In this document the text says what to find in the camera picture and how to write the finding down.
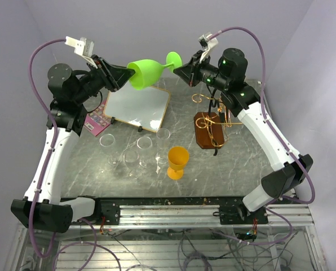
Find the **green plastic wine glass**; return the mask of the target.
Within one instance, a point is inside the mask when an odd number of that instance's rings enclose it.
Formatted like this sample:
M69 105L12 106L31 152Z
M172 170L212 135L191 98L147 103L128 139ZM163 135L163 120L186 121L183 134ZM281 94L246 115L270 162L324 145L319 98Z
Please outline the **green plastic wine glass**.
M155 84L161 77L164 69L173 72L174 69L183 65L182 59L177 52L169 52L166 56L166 64L161 64L152 59L142 59L127 65L135 73L129 79L130 84L136 90L142 90Z

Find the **orange plastic wine glass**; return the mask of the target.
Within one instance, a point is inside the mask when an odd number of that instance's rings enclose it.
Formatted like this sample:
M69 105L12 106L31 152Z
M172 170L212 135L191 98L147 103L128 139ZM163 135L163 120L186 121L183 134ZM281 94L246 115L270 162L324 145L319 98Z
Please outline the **orange plastic wine glass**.
M183 177L184 168L189 161L189 152L182 146L175 146L168 152L169 167L167 175L172 180L179 180Z

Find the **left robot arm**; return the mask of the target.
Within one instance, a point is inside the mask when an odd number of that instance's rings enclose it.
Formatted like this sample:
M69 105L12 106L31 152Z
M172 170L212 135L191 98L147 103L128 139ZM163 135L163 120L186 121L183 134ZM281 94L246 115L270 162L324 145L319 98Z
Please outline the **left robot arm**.
M84 102L105 88L122 88L135 74L133 69L110 65L94 55L89 70L73 70L64 63L48 73L53 100L48 109L45 147L33 181L22 199L15 199L11 211L30 230L65 233L71 223L84 218L89 224L102 219L100 199L78 196L61 201L61 187L72 150L77 144L88 114Z

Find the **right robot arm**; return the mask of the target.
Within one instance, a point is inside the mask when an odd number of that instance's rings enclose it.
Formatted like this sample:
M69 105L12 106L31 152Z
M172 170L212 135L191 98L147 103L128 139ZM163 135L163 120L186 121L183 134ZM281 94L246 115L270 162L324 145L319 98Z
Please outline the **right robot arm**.
M235 48L224 50L215 67L210 64L207 52L199 50L184 69L187 71L189 86L202 82L220 91L227 111L238 118L253 135L273 170L243 198L244 205L236 209L236 217L240 222L249 223L256 217L257 209L283 197L304 180L310 180L308 172L313 159L309 154L302 155L294 148L264 113L259 94L245 82L247 60L242 51Z

